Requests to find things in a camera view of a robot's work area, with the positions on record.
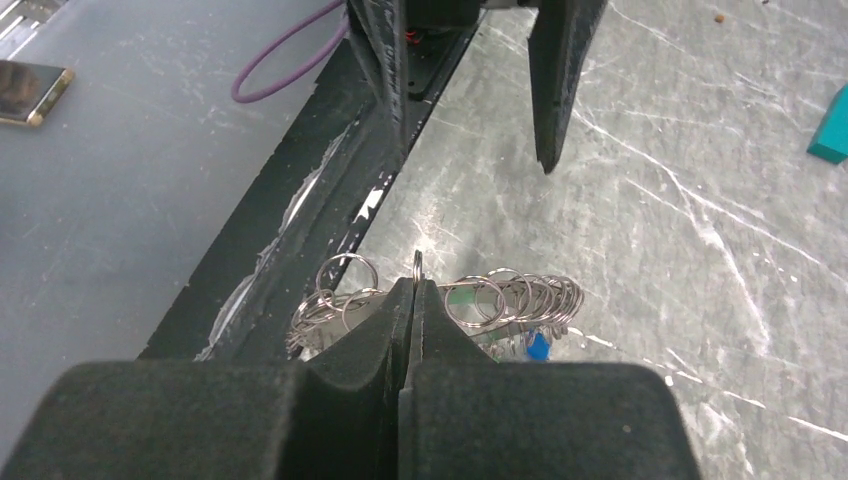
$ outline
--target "gray table surface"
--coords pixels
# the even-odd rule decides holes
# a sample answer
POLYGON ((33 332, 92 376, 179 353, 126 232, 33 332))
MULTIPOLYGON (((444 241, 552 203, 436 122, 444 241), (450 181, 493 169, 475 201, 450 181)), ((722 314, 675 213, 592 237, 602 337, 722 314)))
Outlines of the gray table surface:
MULTIPOLYGON (((42 128, 0 127, 0 463, 62 371, 144 348, 320 68, 251 106, 229 98, 236 72, 317 8, 75 0, 18 55, 77 79, 42 128)), ((338 18, 247 89, 309 58, 338 18)))
POLYGON ((415 248, 442 282, 567 274, 589 295, 553 359, 656 369, 705 478, 848 478, 848 172, 804 152, 848 3, 716 3, 610 3, 549 177, 533 16, 491 15, 359 253, 383 285, 415 248))

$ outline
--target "green plastic piece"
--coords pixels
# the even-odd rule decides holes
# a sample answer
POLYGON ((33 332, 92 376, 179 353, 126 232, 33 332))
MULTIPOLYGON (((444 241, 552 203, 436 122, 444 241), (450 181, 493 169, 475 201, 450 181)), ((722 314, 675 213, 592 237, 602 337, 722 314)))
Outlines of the green plastic piece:
POLYGON ((848 85, 834 97, 807 153, 834 164, 848 158, 848 85))

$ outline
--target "scratched metal surface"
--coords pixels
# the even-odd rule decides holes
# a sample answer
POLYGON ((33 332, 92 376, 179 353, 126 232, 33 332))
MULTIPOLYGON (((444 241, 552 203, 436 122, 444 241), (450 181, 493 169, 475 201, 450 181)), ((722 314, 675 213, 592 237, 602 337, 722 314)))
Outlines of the scratched metal surface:
POLYGON ((804 153, 848 3, 717 3, 609 5, 550 177, 532 16, 492 14, 360 253, 383 285, 415 248, 438 281, 566 273, 590 295, 553 358, 655 368, 705 478, 848 478, 848 171, 804 153))
MULTIPOLYGON (((252 106, 230 83, 315 9, 76 0, 18 55, 77 79, 42 128, 0 128, 0 462, 63 370, 145 346, 320 68, 252 106)), ((291 72, 337 25, 293 38, 246 88, 291 72)))

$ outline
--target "black strip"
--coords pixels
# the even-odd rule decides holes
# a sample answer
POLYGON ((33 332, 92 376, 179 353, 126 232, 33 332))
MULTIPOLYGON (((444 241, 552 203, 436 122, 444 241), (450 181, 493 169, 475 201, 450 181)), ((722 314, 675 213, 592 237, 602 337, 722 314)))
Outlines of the black strip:
MULTIPOLYGON (((410 102, 410 148, 474 31, 458 35, 431 92, 422 101, 410 102)), ((285 358, 291 315, 318 268, 329 256, 359 246, 376 213, 375 209, 369 219, 357 219, 360 207, 372 188, 388 193, 403 165, 387 155, 392 148, 390 121, 377 108, 347 42, 333 54, 317 84, 139 358, 194 358, 208 346, 224 302, 254 272, 258 252, 278 237, 283 212, 303 179, 320 167, 328 146, 345 129, 339 147, 269 253, 211 358, 285 358)), ((333 279, 326 286, 335 288, 341 273, 340 268, 331 271, 333 279)))

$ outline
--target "robotic arm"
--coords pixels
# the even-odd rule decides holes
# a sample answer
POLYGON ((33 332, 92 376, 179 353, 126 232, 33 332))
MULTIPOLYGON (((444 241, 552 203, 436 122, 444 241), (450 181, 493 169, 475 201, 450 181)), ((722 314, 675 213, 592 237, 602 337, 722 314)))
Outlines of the robotic arm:
POLYGON ((350 40, 371 88, 388 109, 396 154, 405 157, 406 31, 471 28, 480 9, 536 8, 528 39, 536 159, 559 163, 583 59, 606 0, 347 0, 350 40))

